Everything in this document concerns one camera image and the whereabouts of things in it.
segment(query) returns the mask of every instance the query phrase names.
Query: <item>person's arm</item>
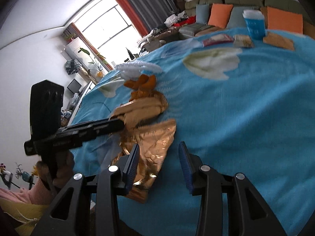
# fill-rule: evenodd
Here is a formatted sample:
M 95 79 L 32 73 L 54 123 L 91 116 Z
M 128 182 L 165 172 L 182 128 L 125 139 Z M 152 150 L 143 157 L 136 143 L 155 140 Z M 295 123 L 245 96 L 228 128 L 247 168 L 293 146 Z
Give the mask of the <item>person's arm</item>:
M 48 189 L 44 186 L 42 181 L 46 182 L 48 174 L 47 165 L 41 161 L 36 164 L 39 179 L 31 190 L 21 188 L 19 192 L 15 193 L 7 189 L 0 188 L 0 198 L 4 198 L 14 202 L 30 203 L 36 205 L 48 205 L 53 200 L 53 197 Z M 74 160 L 73 154 L 68 152 L 66 165 L 59 168 L 57 177 L 53 184 L 58 188 L 63 188 L 69 179 L 73 176 Z

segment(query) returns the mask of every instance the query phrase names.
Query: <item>gold foil wrapper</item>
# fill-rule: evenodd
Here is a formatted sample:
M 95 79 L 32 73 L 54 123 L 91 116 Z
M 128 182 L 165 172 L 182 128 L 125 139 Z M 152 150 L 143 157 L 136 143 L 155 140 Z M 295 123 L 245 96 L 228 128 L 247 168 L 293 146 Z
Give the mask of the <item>gold foil wrapper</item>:
M 137 174 L 128 198 L 145 203 L 148 191 L 157 177 L 166 153 L 176 131 L 175 119 L 170 119 L 154 125 L 142 126 L 132 131 L 124 131 L 121 134 L 122 152 L 113 159 L 116 164 L 119 157 L 127 155 L 135 143 L 139 144 L 140 157 Z
M 151 97 L 139 98 L 116 108 L 111 118 L 119 118 L 125 123 L 127 130 L 147 124 L 150 119 L 156 118 L 164 112 L 167 107 L 167 100 L 158 91 L 151 91 Z

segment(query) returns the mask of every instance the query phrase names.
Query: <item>black monitor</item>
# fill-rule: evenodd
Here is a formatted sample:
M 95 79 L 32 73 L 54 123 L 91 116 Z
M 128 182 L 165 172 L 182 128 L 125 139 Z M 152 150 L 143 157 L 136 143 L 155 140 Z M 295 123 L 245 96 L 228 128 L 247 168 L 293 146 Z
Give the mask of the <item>black monitor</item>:
M 68 88 L 68 90 L 70 90 L 74 94 L 74 93 L 79 93 L 79 90 L 81 87 L 82 87 L 82 85 L 80 83 L 78 83 L 78 81 L 76 79 L 73 79 L 67 88 Z

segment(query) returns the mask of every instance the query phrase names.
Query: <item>sofa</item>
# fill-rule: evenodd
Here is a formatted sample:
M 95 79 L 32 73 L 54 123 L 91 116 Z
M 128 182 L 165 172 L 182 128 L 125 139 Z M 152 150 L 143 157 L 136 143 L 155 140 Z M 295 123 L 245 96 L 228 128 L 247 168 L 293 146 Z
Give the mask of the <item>sofa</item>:
M 265 7 L 270 6 L 284 11 L 302 14 L 303 20 L 313 25 L 305 9 L 299 2 L 295 0 L 192 0 L 185 3 L 185 10 L 188 16 L 194 16 L 196 15 L 196 6 L 198 4 L 201 5 L 209 4 L 209 9 L 211 12 L 211 7 L 213 3 L 233 4 L 235 7 L 254 6 L 255 9 L 260 9 L 261 7 L 264 6 Z M 179 29 L 179 39 L 184 40 L 195 36 L 200 36 L 206 33 L 211 33 L 212 28 L 213 26 L 199 23 L 183 26 L 181 29 Z

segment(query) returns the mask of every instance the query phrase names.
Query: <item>silver screw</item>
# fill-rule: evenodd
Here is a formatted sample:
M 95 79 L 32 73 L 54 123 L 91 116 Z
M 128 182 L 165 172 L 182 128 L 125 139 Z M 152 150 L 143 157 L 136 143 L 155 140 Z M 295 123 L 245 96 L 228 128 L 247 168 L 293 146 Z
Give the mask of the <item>silver screw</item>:
M 245 176 L 242 173 L 237 173 L 236 174 L 236 178 L 239 179 L 239 180 L 243 180 L 243 179 L 245 179 Z
M 73 176 L 74 180 L 79 180 L 82 178 L 82 174 L 81 173 L 77 173 Z
M 207 172 L 207 171 L 210 170 L 210 167 L 209 167 L 208 165 L 202 165 L 202 166 L 200 167 L 200 169 L 201 169 L 202 171 L 204 171 L 204 172 Z
M 112 166 L 110 166 L 110 167 L 108 168 L 108 170 L 109 170 L 110 172 L 115 172 L 115 171 L 118 170 L 118 166 L 112 165 Z

